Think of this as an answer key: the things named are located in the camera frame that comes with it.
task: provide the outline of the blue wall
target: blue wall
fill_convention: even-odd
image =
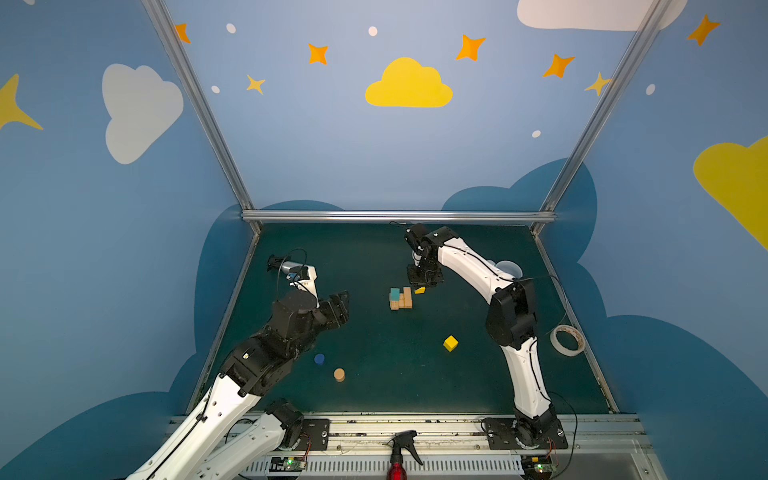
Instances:
[[[259,208],[538,210],[557,171],[521,197],[501,189],[570,154],[598,101],[585,88],[610,78],[632,36],[532,28],[504,0],[167,4]],[[477,61],[456,60],[463,35],[486,38]],[[308,44],[328,47],[327,65],[310,64]],[[555,54],[574,60],[545,78]],[[369,104],[401,57],[436,68],[450,103]]]
[[[125,476],[184,411],[252,233],[186,98],[134,163],[107,148],[109,65],[180,84],[138,0],[4,2],[0,59],[42,127],[0,127],[0,478]]]
[[[720,26],[699,46],[687,37],[705,15]],[[688,2],[541,235],[619,407],[640,414],[670,480],[768,468],[768,250],[694,175],[707,148],[768,136],[765,18],[764,2]],[[750,461],[736,473],[723,448]]]

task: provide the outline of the spray trigger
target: spray trigger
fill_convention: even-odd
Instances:
[[[413,442],[413,439],[416,437],[416,435],[416,430],[408,430],[406,432],[400,432],[392,437],[392,457],[390,458],[391,463],[402,463],[401,449],[406,449],[411,452],[413,459],[416,460],[419,465],[424,465],[424,462],[422,462],[421,458],[419,457],[419,453],[416,451],[416,445]]]

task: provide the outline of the yellow cube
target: yellow cube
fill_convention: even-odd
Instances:
[[[458,345],[458,340],[453,338],[453,335],[445,339],[445,342],[442,343],[442,345],[445,347],[446,350],[449,352],[452,352],[454,348]]]

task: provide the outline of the black mounting plate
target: black mounting plate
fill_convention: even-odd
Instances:
[[[313,450],[328,449],[328,427],[331,421],[328,419],[304,419],[301,423],[301,434],[299,435],[299,445],[293,448],[297,452],[306,450],[307,436],[312,439]]]
[[[567,449],[568,440],[565,435],[558,435],[558,424],[553,425],[542,438],[544,441],[536,449],[549,450],[547,438],[552,439],[556,449]],[[482,428],[488,439],[488,447],[491,450],[522,450],[523,447],[517,440],[518,432],[514,427],[515,417],[488,417],[482,420]]]

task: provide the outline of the yellow cloud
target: yellow cloud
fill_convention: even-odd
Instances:
[[[701,152],[694,175],[768,249],[768,137],[751,147],[717,144]]]
[[[413,58],[398,58],[384,70],[381,81],[366,90],[366,100],[376,107],[443,107],[453,90],[440,80],[440,72],[422,67]]]

